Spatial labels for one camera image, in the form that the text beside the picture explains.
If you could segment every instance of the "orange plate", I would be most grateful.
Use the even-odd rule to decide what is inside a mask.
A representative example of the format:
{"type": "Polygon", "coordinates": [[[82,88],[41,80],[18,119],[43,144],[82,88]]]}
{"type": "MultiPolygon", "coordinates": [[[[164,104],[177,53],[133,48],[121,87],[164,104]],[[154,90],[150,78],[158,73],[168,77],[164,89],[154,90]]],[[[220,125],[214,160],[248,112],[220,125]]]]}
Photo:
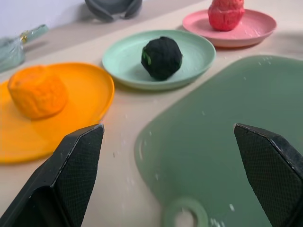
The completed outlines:
{"type": "Polygon", "coordinates": [[[39,121],[24,118],[12,102],[8,82],[0,84],[0,163],[25,162],[50,155],[65,135],[98,123],[109,109],[115,87],[105,70],[84,63],[50,67],[58,73],[69,92],[66,107],[54,117],[39,121]]]}

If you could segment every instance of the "orange play dough ball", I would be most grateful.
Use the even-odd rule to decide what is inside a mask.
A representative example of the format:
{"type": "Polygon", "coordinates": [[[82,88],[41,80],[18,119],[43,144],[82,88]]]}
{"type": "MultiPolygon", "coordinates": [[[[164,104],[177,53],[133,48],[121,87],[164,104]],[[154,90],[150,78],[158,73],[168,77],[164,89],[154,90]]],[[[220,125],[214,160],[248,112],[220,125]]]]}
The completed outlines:
{"type": "Polygon", "coordinates": [[[8,89],[18,110],[32,120],[59,113],[68,100],[61,79],[45,66],[18,71],[9,79],[8,89]]]}

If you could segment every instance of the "plate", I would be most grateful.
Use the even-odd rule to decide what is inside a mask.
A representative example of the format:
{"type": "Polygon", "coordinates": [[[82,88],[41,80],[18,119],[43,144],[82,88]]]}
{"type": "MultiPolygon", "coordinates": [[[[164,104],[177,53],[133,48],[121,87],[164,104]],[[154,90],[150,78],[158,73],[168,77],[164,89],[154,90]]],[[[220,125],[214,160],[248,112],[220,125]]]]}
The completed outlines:
{"type": "Polygon", "coordinates": [[[183,27],[208,39],[214,46],[237,48],[251,46],[269,37],[276,28],[276,21],[269,15],[246,9],[239,25],[229,32],[213,30],[208,21],[208,10],[192,13],[183,19],[183,27]]]}
{"type": "Polygon", "coordinates": [[[120,83],[145,90],[167,90],[195,81],[212,65],[214,46],[198,35],[173,30],[148,31],[129,36],[112,45],[104,54],[103,67],[120,83]],[[141,65],[143,47],[153,39],[166,36],[174,39],[182,54],[181,68],[166,81],[155,81],[141,65]]]}
{"type": "Polygon", "coordinates": [[[24,118],[10,97],[8,81],[0,84],[2,164],[52,154],[65,135],[98,123],[112,103],[114,83],[105,70],[85,63],[49,67],[61,77],[69,93],[67,105],[54,117],[39,121],[24,118]]]}

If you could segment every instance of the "green cutting board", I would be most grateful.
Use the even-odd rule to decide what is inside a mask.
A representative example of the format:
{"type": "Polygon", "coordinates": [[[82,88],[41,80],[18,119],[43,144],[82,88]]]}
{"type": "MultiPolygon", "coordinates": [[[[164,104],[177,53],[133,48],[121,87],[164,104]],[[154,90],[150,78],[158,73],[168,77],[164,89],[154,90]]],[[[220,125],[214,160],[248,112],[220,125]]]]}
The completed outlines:
{"type": "Polygon", "coordinates": [[[303,153],[302,97],[303,61],[241,59],[146,126],[135,145],[138,170],[164,211],[189,197],[226,227],[270,227],[247,180],[233,124],[280,134],[303,153]]]}

